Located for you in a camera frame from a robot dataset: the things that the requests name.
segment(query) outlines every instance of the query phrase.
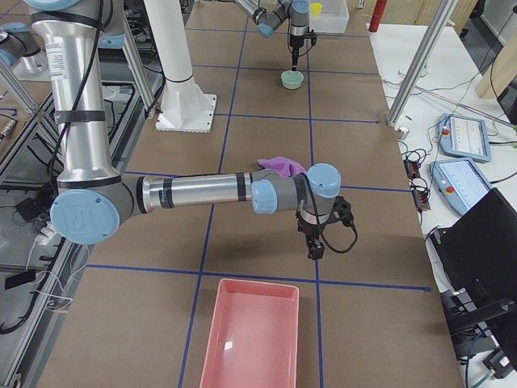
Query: white bin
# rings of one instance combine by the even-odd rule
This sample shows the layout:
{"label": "white bin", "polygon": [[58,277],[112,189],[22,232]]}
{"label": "white bin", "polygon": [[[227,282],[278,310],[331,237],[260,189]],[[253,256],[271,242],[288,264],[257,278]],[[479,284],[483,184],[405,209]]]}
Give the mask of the white bin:
{"label": "white bin", "polygon": [[315,32],[326,32],[330,34],[343,34],[347,28],[348,7],[346,0],[311,0],[323,5],[322,14],[309,16],[309,26]]}

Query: red cylinder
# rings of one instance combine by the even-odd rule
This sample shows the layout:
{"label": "red cylinder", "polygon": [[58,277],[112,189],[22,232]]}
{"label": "red cylinder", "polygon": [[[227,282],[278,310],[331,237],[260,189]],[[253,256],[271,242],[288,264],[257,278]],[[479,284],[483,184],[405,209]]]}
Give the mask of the red cylinder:
{"label": "red cylinder", "polygon": [[375,10],[373,10],[372,21],[370,22],[370,28],[368,29],[370,32],[377,32],[379,29],[379,23],[382,19],[382,15],[385,12],[387,3],[388,0],[377,0]]}

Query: green bowl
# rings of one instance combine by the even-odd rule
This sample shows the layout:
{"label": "green bowl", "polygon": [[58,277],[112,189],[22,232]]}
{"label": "green bowl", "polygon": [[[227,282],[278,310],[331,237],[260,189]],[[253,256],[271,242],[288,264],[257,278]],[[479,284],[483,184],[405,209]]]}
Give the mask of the green bowl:
{"label": "green bowl", "polygon": [[298,89],[304,81],[304,75],[299,71],[286,70],[280,77],[282,78],[282,85],[290,90]]}

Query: pink tray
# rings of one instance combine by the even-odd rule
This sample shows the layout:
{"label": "pink tray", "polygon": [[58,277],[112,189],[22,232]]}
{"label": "pink tray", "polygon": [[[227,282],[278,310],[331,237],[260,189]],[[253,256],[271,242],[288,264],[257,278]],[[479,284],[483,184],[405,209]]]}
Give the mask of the pink tray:
{"label": "pink tray", "polygon": [[223,279],[201,388],[295,388],[299,291]]}

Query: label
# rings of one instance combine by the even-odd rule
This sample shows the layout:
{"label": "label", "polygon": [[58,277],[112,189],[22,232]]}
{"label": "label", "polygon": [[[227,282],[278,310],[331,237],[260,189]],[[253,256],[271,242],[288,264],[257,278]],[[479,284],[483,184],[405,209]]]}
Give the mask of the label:
{"label": "label", "polygon": [[66,79],[65,56],[63,55],[62,43],[48,43],[45,45],[47,50],[48,71],[50,79],[56,81],[58,79]]}

